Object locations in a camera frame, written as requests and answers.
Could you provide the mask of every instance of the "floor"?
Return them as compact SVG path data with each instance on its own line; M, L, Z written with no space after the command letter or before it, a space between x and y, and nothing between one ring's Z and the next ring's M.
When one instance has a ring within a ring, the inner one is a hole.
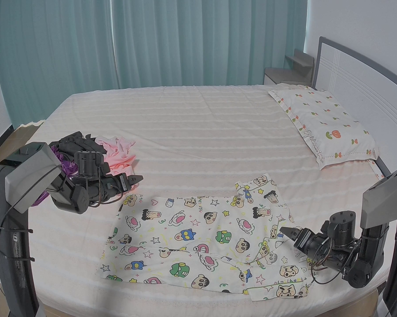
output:
M37 129L37 126L31 125L28 127L20 127L14 131L0 147L0 161L16 149L25 145ZM317 317L369 317L375 309L376 302L377 291L374 291L358 301L328 311ZM47 317L73 317L48 306L45 306L45 310ZM0 317L7 317L8 313L9 309L6 304L5 296L0 291Z

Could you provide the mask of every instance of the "floral pillowcase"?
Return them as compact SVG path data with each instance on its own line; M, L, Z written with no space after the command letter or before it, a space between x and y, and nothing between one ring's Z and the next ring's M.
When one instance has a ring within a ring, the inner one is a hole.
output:
M275 89L269 95L292 120L320 170L344 161L377 159L373 137L328 91L302 87Z

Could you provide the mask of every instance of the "purple clothing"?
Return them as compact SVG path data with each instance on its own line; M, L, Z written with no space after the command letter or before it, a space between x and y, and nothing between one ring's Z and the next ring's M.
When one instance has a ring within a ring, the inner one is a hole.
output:
M51 149L55 153L56 157L58 157L59 161L61 161L62 170L66 175L71 176L78 172L78 165L75 162L66 160L54 145L52 145ZM43 193L33 203L32 207L39 205L48 196L49 193L47 191L43 191Z

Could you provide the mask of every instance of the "nightstand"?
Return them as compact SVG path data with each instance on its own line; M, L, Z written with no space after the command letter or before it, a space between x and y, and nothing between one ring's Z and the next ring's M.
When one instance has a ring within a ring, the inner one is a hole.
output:
M292 62L292 69L265 68L264 84L275 85L289 83L291 85L311 85L314 58L301 50L294 50L294 55L285 56Z

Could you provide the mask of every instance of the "bed sheet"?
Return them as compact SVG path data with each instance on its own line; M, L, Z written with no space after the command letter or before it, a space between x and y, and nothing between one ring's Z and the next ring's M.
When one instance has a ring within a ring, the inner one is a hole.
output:
M65 100L31 141L83 134L135 140L135 192L150 196L230 196L233 184L269 173L297 224L318 231L340 209L359 222L362 193L377 181L365 161L319 171L291 120L268 95L269 86L155 87L95 91ZM76 317L103 316L315 316L358 299L385 281L385 263L363 289L340 278L313 285L303 299L252 302L247 295L99 278L95 270L120 203L75 215L50 198L29 211L36 291L43 303ZM326 270L321 280L334 274Z

